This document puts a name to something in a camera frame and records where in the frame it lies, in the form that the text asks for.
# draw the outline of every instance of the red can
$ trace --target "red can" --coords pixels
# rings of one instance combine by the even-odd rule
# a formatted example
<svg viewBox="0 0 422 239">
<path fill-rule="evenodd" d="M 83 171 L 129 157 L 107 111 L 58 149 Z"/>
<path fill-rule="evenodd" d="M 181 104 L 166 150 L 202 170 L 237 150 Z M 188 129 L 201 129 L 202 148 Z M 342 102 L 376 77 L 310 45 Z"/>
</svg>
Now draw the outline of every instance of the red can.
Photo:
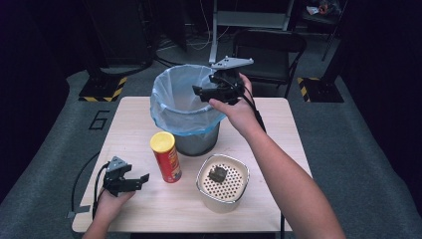
<svg viewBox="0 0 422 239">
<path fill-rule="evenodd" d="M 169 183 L 178 181 L 182 176 L 182 170 L 174 135 L 166 131 L 158 132 L 151 138 L 149 145 L 157 159 L 162 179 Z"/>
</svg>

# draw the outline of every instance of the can lid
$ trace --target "can lid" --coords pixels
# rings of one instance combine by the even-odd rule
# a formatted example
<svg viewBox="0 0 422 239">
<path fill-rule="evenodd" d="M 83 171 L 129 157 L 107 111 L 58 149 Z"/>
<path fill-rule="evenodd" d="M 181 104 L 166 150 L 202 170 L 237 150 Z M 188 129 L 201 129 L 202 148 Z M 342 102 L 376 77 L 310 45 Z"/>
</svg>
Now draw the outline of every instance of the can lid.
<svg viewBox="0 0 422 239">
<path fill-rule="evenodd" d="M 156 133 L 149 141 L 152 150 L 156 152 L 167 152 L 174 144 L 175 139 L 173 134 L 166 131 Z"/>
</svg>

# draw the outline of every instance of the black cable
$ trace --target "black cable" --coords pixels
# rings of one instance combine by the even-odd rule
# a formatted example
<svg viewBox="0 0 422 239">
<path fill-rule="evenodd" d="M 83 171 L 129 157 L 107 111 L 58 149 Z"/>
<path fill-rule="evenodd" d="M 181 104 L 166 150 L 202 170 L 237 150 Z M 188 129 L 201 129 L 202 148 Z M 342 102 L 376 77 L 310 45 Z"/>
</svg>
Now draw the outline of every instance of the black cable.
<svg viewBox="0 0 422 239">
<path fill-rule="evenodd" d="M 124 77 L 130 76 L 130 75 L 139 73 L 139 72 L 147 69 L 148 67 L 149 67 L 148 64 L 142 64 L 139 68 L 136 68 L 134 70 L 130 70 L 130 71 L 127 71 L 127 72 L 122 72 L 122 73 L 106 73 L 106 72 L 103 72 L 103 71 L 101 71 L 101 72 L 102 72 L 102 74 L 104 74 L 106 76 L 124 78 Z"/>
<path fill-rule="evenodd" d="M 83 168 L 80 170 L 80 172 L 78 173 L 77 178 L 75 179 L 74 182 L 74 187 L 72 188 L 72 198 L 71 198 L 71 208 L 72 211 L 75 212 L 75 190 L 77 188 L 77 183 L 79 181 L 79 178 L 81 177 L 82 172 L 85 170 L 85 168 L 88 166 L 88 164 L 94 159 L 96 158 L 98 155 L 100 154 L 100 152 L 97 152 L 94 156 L 92 156 L 90 158 L 90 160 L 88 160 L 88 162 L 85 163 L 85 165 L 83 166 Z"/>
<path fill-rule="evenodd" d="M 96 184 L 94 186 L 93 220 L 94 220 L 94 217 L 96 217 L 97 207 L 99 206 L 99 199 L 97 198 L 97 190 L 98 190 L 98 187 L 99 187 L 99 179 L 100 179 L 100 176 L 102 175 L 103 170 L 105 168 L 107 168 L 108 165 L 109 165 L 109 162 L 104 164 L 102 166 L 102 168 L 100 169 L 99 173 L 97 174 Z"/>
<path fill-rule="evenodd" d="M 163 66 L 165 66 L 165 67 L 168 67 L 168 68 L 171 68 L 172 66 L 169 66 L 169 65 L 167 65 L 167 64 L 165 64 L 165 63 L 163 63 L 162 61 L 160 61 L 160 60 L 158 60 L 158 59 L 154 59 L 156 62 L 158 62 L 158 63 L 161 63 Z"/>
<path fill-rule="evenodd" d="M 223 81 L 223 82 L 225 82 L 227 85 L 229 85 L 234 91 L 236 91 L 236 93 L 239 95 L 239 96 L 241 96 L 245 101 L 246 101 L 246 103 L 248 103 L 248 105 L 251 107 L 251 109 L 252 109 L 252 111 L 254 112 L 254 115 L 255 115 L 255 118 L 257 119 L 257 121 L 258 121 L 258 123 L 260 124 L 260 126 L 261 126 L 261 128 L 262 128 L 262 130 L 264 131 L 264 132 L 267 132 L 267 130 L 265 129 L 265 125 L 264 125 L 264 121 L 263 121 L 263 119 L 262 119 L 262 117 L 261 117 L 261 114 L 260 114 L 260 112 L 257 110 L 257 107 L 255 106 L 255 101 L 254 101 L 254 97 L 252 96 L 252 94 L 251 94 L 251 92 L 244 86 L 244 89 L 246 89 L 246 91 L 249 93 L 249 95 L 251 96 L 251 99 L 252 99 L 252 101 L 249 101 L 249 99 L 245 96 L 245 94 L 243 94 L 242 92 L 240 92 L 239 90 L 238 90 L 238 88 L 237 87 L 235 87 L 232 83 L 230 83 L 229 81 L 227 81 L 226 79 L 224 79 L 224 78 L 220 78 L 220 77 L 214 77 L 214 78 L 216 78 L 216 79 L 218 79 L 218 80 L 220 80 L 220 81 Z"/>
<path fill-rule="evenodd" d="M 281 225 L 280 225 L 280 239 L 284 239 L 285 238 L 285 215 L 283 215 L 282 213 L 282 221 L 281 221 Z"/>
<path fill-rule="evenodd" d="M 175 62 L 170 62 L 170 61 L 168 61 L 168 60 L 165 60 L 165 59 L 163 59 L 163 58 L 161 58 L 161 57 L 158 57 L 158 55 L 156 55 L 156 54 L 155 54 L 154 60 L 163 61 L 163 62 L 165 62 L 165 63 L 171 64 L 171 65 L 174 65 L 174 66 L 181 66 L 181 65 L 183 65 L 183 64 L 181 64 L 181 63 L 175 63 Z"/>
</svg>

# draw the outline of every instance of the left hand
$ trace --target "left hand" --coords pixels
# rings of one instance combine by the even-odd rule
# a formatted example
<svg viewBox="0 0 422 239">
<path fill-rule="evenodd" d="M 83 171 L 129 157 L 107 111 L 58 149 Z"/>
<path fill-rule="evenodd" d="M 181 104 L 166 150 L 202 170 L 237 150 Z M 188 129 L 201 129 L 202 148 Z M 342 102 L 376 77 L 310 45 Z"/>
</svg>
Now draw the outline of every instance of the left hand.
<svg viewBox="0 0 422 239">
<path fill-rule="evenodd" d="M 125 192 L 122 195 L 115 197 L 108 190 L 103 189 L 103 194 L 99 199 L 99 207 L 97 209 L 96 218 L 107 220 L 111 223 L 120 212 L 124 203 L 129 200 L 135 191 Z"/>
</svg>

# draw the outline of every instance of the black chair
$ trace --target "black chair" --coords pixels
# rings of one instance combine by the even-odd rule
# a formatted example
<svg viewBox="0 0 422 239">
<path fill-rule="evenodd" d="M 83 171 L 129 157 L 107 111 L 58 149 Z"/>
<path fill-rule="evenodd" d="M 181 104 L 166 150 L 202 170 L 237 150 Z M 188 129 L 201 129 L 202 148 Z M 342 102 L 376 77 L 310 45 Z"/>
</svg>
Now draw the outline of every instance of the black chair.
<svg viewBox="0 0 422 239">
<path fill-rule="evenodd" d="M 299 58 L 307 41 L 296 33 L 272 29 L 245 29 L 235 34 L 233 57 L 254 60 L 254 64 L 241 67 L 239 72 L 251 82 L 287 85 L 288 97 Z M 289 54 L 296 54 L 290 64 Z"/>
<path fill-rule="evenodd" d="M 342 15 L 344 13 L 344 10 L 347 6 L 347 1 L 346 0 L 344 2 L 344 6 L 340 6 L 340 3 L 338 0 L 333 0 L 335 1 L 335 4 L 338 5 L 341 9 L 341 13 L 338 15 L 321 15 L 320 13 L 316 13 L 311 15 L 308 10 L 307 10 L 307 6 L 306 4 L 302 4 L 302 6 L 299 9 L 299 17 L 298 17 L 298 21 L 307 23 L 308 25 L 314 25 L 320 28 L 324 28 L 326 31 L 329 32 L 327 41 L 328 44 L 326 45 L 325 48 L 325 52 L 323 53 L 322 56 L 322 61 L 325 60 L 326 54 L 328 53 L 329 47 L 331 46 L 332 40 L 334 39 L 335 35 L 337 34 L 338 31 L 338 25 L 341 21 Z"/>
</svg>

